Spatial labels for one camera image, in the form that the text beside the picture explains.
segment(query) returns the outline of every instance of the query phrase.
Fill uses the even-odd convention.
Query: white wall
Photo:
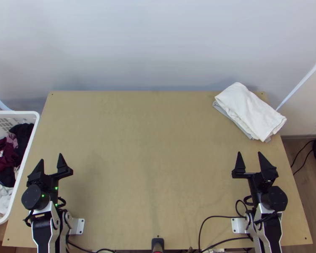
[[[50,90],[222,90],[276,107],[316,62],[316,0],[0,0],[0,98]]]
[[[283,104],[279,113],[287,117],[281,135],[316,134],[316,71]]]

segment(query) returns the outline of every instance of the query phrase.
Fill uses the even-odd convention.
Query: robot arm
[[[40,160],[28,176],[28,188],[21,198],[24,207],[30,210],[25,222],[32,228],[38,253],[66,252],[66,237],[82,234],[84,229],[84,219],[73,218],[62,209],[66,202],[58,197],[59,180],[73,175],[62,154],[59,154],[57,169],[57,173],[46,175],[43,159]]]
[[[242,155],[238,152],[233,178],[248,180],[253,209],[247,210],[244,218],[232,219],[234,233],[250,234],[256,253],[281,253],[282,212],[288,198],[278,186],[273,186],[279,176],[276,167],[258,152],[261,172],[246,173]]]

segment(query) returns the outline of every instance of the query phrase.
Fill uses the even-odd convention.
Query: tabletop
[[[245,179],[233,179],[237,152],[247,172],[259,172],[257,152],[277,167],[288,196],[282,245],[310,244],[307,220],[277,134],[269,143],[249,140],[212,107],[219,92],[51,92],[22,178],[40,159],[56,172],[61,152],[74,175],[59,182],[59,196],[73,217],[85,218],[83,235],[70,239],[97,250],[147,250],[158,235],[166,249],[197,248],[201,222],[236,216],[235,202],[250,195]],[[257,92],[267,100],[264,92]],[[21,180],[4,245],[36,247],[21,203]],[[230,219],[206,222],[201,247],[237,237]],[[249,240],[223,248],[252,247]]]

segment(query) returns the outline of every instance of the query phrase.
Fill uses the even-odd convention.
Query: black cable
[[[58,199],[61,200],[62,204],[57,205],[57,208],[62,208],[67,204],[67,202],[63,198],[58,197]]]
[[[244,217],[243,215],[241,215],[241,213],[239,213],[239,211],[238,211],[238,203],[239,203],[239,202],[241,202],[241,203],[245,206],[246,211],[248,210],[246,204],[245,204],[241,199],[238,199],[238,200],[235,202],[235,211],[236,211],[236,213],[237,213],[240,217],[245,218],[245,217]]]
[[[201,235],[201,230],[203,229],[203,225],[204,225],[204,223],[205,223],[205,221],[206,220],[208,220],[208,219],[211,219],[211,218],[230,218],[230,219],[232,219],[232,218],[241,218],[240,216],[222,216],[222,215],[214,215],[214,216],[209,216],[209,217],[207,217],[204,221],[203,221],[203,223],[201,224],[201,226],[200,226],[200,230],[199,230],[199,237],[198,237],[198,249],[199,249],[199,253],[201,253],[202,251],[200,251],[200,235]]]
[[[295,163],[295,161],[296,161],[296,158],[297,158],[298,155],[301,153],[301,151],[302,151],[310,142],[313,142],[313,141],[315,141],[315,140],[316,140],[316,139],[308,141],[308,142],[303,146],[303,148],[301,148],[300,151],[298,151],[298,153],[296,154],[296,156],[295,156],[295,158],[294,158],[294,160],[293,160],[293,162],[292,162],[292,165],[291,165],[290,167],[292,167],[292,166],[294,165],[294,163]]]
[[[103,249],[100,249],[100,250],[98,250],[98,251],[91,251],[91,250],[86,250],[86,249],[83,249],[83,248],[81,248],[80,246],[77,246],[76,244],[73,244],[71,241],[69,241],[69,240],[67,240],[67,244],[70,244],[70,245],[72,245],[72,246],[74,246],[75,248],[78,248],[79,250],[81,250],[81,251],[85,251],[85,252],[88,252],[88,253],[97,253],[97,252],[100,252],[100,251],[103,251],[103,250],[107,250],[107,251],[110,251],[110,252],[112,252],[112,253],[116,253],[115,251],[113,251],[113,250],[110,250],[110,249],[105,249],[105,248],[103,248]]]
[[[306,156],[305,159],[304,159],[303,165],[302,165],[297,171],[294,172],[293,176],[295,176],[295,174],[296,174],[297,172],[299,172],[299,171],[303,168],[303,166],[305,165],[305,162],[306,162],[307,159],[308,159],[308,156],[310,155],[310,153],[311,153],[312,151],[313,151],[313,150],[310,150],[310,151],[309,151],[309,153],[307,154],[307,156]]]
[[[249,200],[249,199],[251,199],[251,198],[252,198],[251,195],[244,197],[244,203],[245,203],[246,205],[248,205],[248,206],[254,206],[254,203],[253,203],[253,202],[248,202],[248,201],[247,201],[247,200]]]
[[[241,240],[241,239],[249,239],[249,237],[237,237],[237,238],[226,239],[226,240],[223,240],[223,241],[218,242],[218,243],[216,243],[216,244],[213,244],[213,245],[209,246],[208,248],[206,248],[206,249],[204,249],[204,250],[202,250],[202,251],[199,251],[199,253],[202,253],[202,252],[204,252],[204,251],[206,251],[206,250],[212,249],[212,248],[214,248],[215,246],[218,246],[219,244],[222,244],[222,243],[224,243],[224,242],[229,242],[229,241],[234,241],[234,240]]]
[[[259,219],[257,221],[254,221],[254,224],[257,225],[261,222],[264,222],[264,221],[267,221],[267,220],[270,220],[271,218],[277,216],[277,213],[276,211],[274,211],[273,213],[271,213],[270,215],[267,215],[266,217],[263,217],[262,219]]]
[[[109,250],[109,249],[100,249],[100,250],[96,251],[96,253],[98,253],[98,252],[100,252],[100,251],[104,251],[104,250],[115,253],[113,250]]]

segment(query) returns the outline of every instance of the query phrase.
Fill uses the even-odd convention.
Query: white plastic basket
[[[20,184],[21,175],[24,170],[24,165],[26,164],[30,146],[34,138],[37,124],[39,123],[39,119],[40,119],[39,113],[34,112],[34,111],[0,111],[0,139],[7,136],[9,129],[11,129],[15,125],[23,124],[23,123],[34,124],[32,134],[30,135],[30,139],[29,139],[26,151],[24,153],[24,157],[20,165],[19,174],[15,181],[15,185],[14,185],[13,193],[11,196],[11,200],[8,205],[7,213],[2,218],[0,218],[0,224],[5,223],[8,220],[9,214],[11,213],[12,205],[16,196],[16,191]]]

